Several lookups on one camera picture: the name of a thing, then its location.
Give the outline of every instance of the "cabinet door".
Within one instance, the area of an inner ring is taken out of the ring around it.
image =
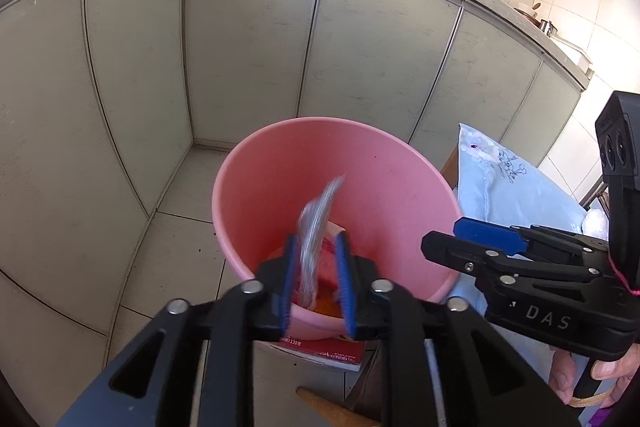
[[[102,106],[149,213],[191,146],[180,12],[180,0],[86,0]]]
[[[294,118],[314,0],[187,0],[196,139],[238,143]]]
[[[408,141],[459,7],[445,0],[320,0],[300,116],[334,116]]]
[[[516,117],[500,142],[532,165],[539,165],[580,99],[577,87],[542,64]]]
[[[0,267],[106,333],[146,216],[100,114],[81,13],[81,0],[0,10]]]
[[[458,142],[461,122],[500,140],[540,60],[503,29],[465,11],[410,144],[439,169]]]

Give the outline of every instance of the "human hand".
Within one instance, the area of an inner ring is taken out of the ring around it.
[[[555,351],[549,374],[549,387],[558,395],[564,404],[568,404],[574,395],[577,381],[577,367],[571,353],[564,349],[552,347]],[[594,380],[612,380],[616,378],[613,391],[602,402],[601,407],[611,407],[615,404],[640,366],[640,344],[634,344],[626,355],[615,362],[598,361],[591,368],[591,378]]]

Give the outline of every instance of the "light blue cloth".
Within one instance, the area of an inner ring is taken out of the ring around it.
[[[458,203],[463,216],[505,227],[543,225],[582,233],[586,211],[533,165],[464,124],[460,124],[458,147]],[[486,300],[474,282],[475,278],[461,274],[449,296],[465,298],[484,315]],[[537,374],[548,381],[553,357],[548,345],[501,327],[495,328]],[[580,415],[582,425],[592,415],[593,410],[585,410]]]

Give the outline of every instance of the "pink trash bin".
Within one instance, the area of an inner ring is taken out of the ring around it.
[[[354,254],[414,296],[441,300],[458,273],[420,251],[431,230],[452,233],[462,214],[451,189],[423,156],[375,127],[339,118],[281,121],[233,149],[213,187],[211,210],[226,259],[241,280],[296,231],[306,202],[346,177],[330,219],[344,227]],[[344,321],[292,306],[289,334],[305,340],[344,333]]]

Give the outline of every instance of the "red book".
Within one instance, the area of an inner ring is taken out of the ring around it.
[[[284,337],[272,347],[285,351],[301,359],[311,360],[347,371],[358,371],[364,342],[353,342],[342,339],[323,339],[321,341],[301,341]]]

